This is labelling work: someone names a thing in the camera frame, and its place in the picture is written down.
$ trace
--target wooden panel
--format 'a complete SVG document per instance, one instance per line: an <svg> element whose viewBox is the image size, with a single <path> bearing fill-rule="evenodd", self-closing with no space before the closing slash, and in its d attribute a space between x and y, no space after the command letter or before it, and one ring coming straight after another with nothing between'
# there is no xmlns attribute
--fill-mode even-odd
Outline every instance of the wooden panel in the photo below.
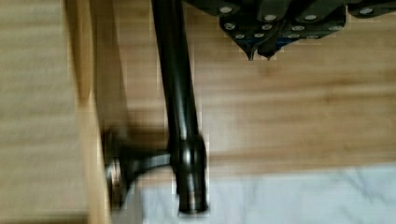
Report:
<svg viewBox="0 0 396 224"><path fill-rule="evenodd" d="M110 0L0 2L0 223L111 223L100 132L127 122L114 39Z"/></svg>
<svg viewBox="0 0 396 224"><path fill-rule="evenodd" d="M0 2L0 222L86 223L63 1Z"/></svg>
<svg viewBox="0 0 396 224"><path fill-rule="evenodd" d="M125 213L111 217L107 199L100 133L127 125L125 90L111 0L68 0L79 93L79 130L84 155L90 223L142 223L139 191Z"/></svg>
<svg viewBox="0 0 396 224"><path fill-rule="evenodd" d="M136 141L161 145L166 115L149 1L114 2ZM395 14L348 17L335 35L249 62L216 18L185 9L210 176L396 161Z"/></svg>

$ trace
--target wood grain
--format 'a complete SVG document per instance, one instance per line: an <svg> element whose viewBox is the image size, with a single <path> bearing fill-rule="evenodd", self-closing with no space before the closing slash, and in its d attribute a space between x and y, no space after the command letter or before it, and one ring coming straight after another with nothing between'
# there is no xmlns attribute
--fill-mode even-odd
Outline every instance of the wood grain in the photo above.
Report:
<svg viewBox="0 0 396 224"><path fill-rule="evenodd" d="M86 223L63 1L0 3L0 223Z"/></svg>
<svg viewBox="0 0 396 224"><path fill-rule="evenodd" d="M136 141L161 145L167 120L150 4L114 2ZM270 62L249 62L216 18L185 5L185 19L210 176L396 161L395 14L348 17L344 30L301 40Z"/></svg>

